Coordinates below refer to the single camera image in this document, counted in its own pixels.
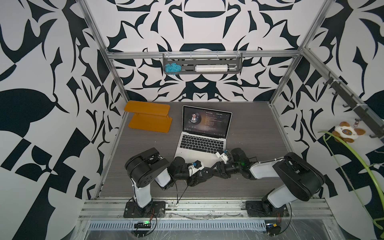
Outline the silver laptop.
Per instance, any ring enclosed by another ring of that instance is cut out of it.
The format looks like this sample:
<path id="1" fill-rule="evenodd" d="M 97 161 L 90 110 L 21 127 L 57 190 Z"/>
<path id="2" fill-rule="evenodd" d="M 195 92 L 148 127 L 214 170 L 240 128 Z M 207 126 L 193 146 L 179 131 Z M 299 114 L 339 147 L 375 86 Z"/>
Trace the silver laptop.
<path id="1" fill-rule="evenodd" d="M 175 157 L 186 163 L 200 161 L 212 167 L 221 158 L 216 153 L 226 150 L 232 113 L 194 106 L 183 106 L 182 133 Z"/>

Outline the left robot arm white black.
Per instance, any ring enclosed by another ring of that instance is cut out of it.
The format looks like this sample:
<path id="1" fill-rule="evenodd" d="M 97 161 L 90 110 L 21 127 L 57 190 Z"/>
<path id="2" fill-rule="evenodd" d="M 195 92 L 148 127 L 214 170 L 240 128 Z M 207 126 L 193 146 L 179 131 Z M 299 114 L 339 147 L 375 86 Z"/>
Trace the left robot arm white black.
<path id="1" fill-rule="evenodd" d="M 125 163 L 125 169 L 134 190 L 134 206 L 142 212 L 148 211 L 153 204 L 152 182 L 167 190 L 177 181 L 185 181 L 187 187 L 194 187 L 214 176 L 213 169 L 205 167 L 201 161 L 186 163 L 183 158 L 176 157 L 170 163 L 156 148 L 130 158 Z"/>

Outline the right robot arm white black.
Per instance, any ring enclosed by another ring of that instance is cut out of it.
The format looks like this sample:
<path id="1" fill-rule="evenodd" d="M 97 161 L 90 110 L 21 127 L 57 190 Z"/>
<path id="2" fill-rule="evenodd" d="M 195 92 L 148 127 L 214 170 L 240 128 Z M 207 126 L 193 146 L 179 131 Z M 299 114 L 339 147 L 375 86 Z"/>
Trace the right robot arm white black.
<path id="1" fill-rule="evenodd" d="M 283 185 L 271 190 L 260 204 L 255 207 L 246 204 L 247 209 L 264 215 L 270 215 L 295 200 L 307 202 L 326 181 L 320 171 L 293 152 L 265 162 L 252 162 L 252 158 L 247 157 L 240 148 L 230 152 L 219 151 L 216 156 L 221 160 L 203 170 L 210 178 L 229 179 L 233 174 L 241 174 L 248 180 L 277 177 L 282 180 Z"/>

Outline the left controller board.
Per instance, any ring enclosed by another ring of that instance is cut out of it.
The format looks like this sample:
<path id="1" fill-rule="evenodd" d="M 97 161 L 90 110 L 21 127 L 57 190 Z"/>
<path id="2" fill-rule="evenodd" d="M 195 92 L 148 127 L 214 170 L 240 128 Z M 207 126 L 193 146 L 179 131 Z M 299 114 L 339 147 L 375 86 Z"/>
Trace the left controller board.
<path id="1" fill-rule="evenodd" d="M 152 223 L 150 221 L 140 221 L 134 224 L 134 229 L 151 229 Z"/>

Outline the controller board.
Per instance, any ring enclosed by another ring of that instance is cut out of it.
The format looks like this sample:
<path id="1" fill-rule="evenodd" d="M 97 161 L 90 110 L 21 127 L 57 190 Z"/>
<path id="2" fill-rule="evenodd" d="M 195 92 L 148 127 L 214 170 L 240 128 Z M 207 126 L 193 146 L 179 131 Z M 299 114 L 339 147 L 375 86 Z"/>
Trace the controller board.
<path id="1" fill-rule="evenodd" d="M 281 227 L 277 224 L 266 224 L 266 232 L 268 236 L 277 236 L 281 232 Z"/>
<path id="2" fill-rule="evenodd" d="M 134 229 L 151 229 L 152 223 L 150 221 L 140 221 L 134 224 Z"/>

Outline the right controller board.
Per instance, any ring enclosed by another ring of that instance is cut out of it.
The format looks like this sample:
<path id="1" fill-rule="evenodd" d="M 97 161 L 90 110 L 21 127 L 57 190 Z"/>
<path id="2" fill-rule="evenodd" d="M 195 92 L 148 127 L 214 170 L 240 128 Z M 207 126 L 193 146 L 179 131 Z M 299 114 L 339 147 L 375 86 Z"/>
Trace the right controller board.
<path id="1" fill-rule="evenodd" d="M 281 232 L 281 227 L 277 224 L 266 224 L 266 232 L 268 236 L 277 236 Z"/>

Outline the white roll in rack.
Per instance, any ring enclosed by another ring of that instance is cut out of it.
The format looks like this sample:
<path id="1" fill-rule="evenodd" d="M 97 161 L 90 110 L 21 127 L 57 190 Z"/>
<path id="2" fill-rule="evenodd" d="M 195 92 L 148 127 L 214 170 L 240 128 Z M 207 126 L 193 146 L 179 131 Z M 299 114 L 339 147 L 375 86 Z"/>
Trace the white roll in rack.
<path id="1" fill-rule="evenodd" d="M 228 65 L 196 65 L 195 71 L 197 73 L 208 73 L 208 72 L 227 72 L 229 69 Z"/>

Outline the teal cloth ball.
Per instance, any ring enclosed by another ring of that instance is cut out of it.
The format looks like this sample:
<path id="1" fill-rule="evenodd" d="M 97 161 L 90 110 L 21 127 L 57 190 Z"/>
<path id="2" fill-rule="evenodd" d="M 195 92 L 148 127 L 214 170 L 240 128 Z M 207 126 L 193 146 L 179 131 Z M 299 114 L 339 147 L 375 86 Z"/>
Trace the teal cloth ball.
<path id="1" fill-rule="evenodd" d="M 179 73 L 181 71 L 182 71 L 182 66 L 178 65 L 176 63 L 171 63 L 171 64 L 165 65 L 165 72 L 166 73 L 175 74 L 175 73 Z"/>

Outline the brown white plush toy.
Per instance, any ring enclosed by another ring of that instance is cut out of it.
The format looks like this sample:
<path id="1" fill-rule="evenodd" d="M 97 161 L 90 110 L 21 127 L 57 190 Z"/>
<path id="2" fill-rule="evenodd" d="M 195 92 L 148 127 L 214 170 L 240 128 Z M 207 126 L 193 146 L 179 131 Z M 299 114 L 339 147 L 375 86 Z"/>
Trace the brown white plush toy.
<path id="1" fill-rule="evenodd" d="M 366 133 L 364 129 L 351 126 L 348 122 L 341 122 L 332 131 L 332 134 L 346 143 L 353 143 L 355 140 Z"/>

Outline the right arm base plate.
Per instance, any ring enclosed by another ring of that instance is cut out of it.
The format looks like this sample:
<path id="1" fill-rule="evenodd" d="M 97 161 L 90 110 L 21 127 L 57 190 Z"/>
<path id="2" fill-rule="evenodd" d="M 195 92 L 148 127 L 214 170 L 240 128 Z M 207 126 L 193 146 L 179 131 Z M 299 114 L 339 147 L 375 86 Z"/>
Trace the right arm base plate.
<path id="1" fill-rule="evenodd" d="M 272 204 L 262 201 L 246 201 L 245 210 L 247 211 L 248 217 L 251 218 L 290 216 L 290 210 L 288 210 L 286 205 L 283 205 L 280 208 L 275 208 Z"/>

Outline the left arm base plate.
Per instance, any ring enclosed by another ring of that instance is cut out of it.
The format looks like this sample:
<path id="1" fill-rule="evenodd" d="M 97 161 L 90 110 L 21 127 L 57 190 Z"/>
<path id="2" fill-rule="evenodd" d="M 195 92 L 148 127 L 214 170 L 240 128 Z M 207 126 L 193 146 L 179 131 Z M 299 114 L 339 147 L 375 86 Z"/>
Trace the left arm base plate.
<path id="1" fill-rule="evenodd" d="M 124 210 L 124 218 L 150 218 L 164 217 L 166 210 L 166 202 L 164 201 L 151 201 L 147 206 L 141 208 L 136 202 L 127 202 Z"/>

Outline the grey wall rack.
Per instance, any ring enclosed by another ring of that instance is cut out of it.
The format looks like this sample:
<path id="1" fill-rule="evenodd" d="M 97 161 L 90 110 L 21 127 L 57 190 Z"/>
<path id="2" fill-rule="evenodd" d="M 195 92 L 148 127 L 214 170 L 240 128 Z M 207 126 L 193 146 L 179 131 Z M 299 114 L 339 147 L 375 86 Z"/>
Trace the grey wall rack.
<path id="1" fill-rule="evenodd" d="M 180 54 L 163 54 L 163 68 L 165 72 L 165 65 L 176 63 L 182 66 L 182 71 L 179 73 L 167 75 L 194 75 L 194 74 L 237 74 L 242 70 L 243 54 L 236 52 L 234 54 L 226 54 L 221 52 L 189 52 Z M 195 71 L 196 65 L 228 65 L 227 72 L 208 72 L 197 73 Z"/>

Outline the grey hook rail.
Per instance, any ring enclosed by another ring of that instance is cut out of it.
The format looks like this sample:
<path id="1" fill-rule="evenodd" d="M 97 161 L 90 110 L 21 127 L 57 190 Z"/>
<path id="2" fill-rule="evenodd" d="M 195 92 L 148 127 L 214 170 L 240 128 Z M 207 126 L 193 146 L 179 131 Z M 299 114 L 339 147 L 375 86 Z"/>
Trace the grey hook rail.
<path id="1" fill-rule="evenodd" d="M 373 135 L 369 135 L 372 139 L 379 139 L 384 142 L 384 120 L 374 112 L 360 97 L 353 92 L 343 80 L 338 79 L 333 72 L 328 71 L 326 74 L 325 86 L 329 85 L 333 90 L 334 99 L 338 96 L 344 101 L 343 107 L 348 111 L 353 111 L 357 116 L 358 122 L 364 122 L 372 131 Z"/>

